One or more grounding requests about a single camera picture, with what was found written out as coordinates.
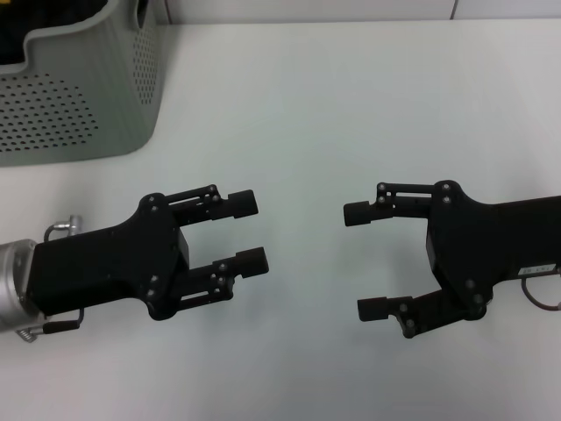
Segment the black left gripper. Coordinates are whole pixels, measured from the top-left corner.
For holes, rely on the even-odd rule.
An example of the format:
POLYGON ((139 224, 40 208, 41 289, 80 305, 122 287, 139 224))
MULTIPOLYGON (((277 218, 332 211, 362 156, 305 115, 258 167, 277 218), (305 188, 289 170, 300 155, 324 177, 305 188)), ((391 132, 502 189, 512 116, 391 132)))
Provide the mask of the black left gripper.
POLYGON ((47 316, 134 298, 163 320, 176 311, 172 284, 187 254, 168 198, 151 194, 119 225, 36 245, 28 297, 47 316))

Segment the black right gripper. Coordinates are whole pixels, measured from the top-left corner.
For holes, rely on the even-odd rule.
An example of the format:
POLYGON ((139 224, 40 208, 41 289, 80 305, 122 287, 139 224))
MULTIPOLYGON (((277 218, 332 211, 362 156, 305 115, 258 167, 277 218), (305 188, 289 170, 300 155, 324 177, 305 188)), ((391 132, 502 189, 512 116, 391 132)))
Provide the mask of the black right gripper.
POLYGON ((554 275, 560 269, 560 198, 480 203, 453 181, 381 182, 373 203, 347 203, 346 226, 390 218, 428 221, 430 265, 444 289, 418 297, 357 301, 362 322, 396 318, 406 339, 480 318, 504 281, 554 275))

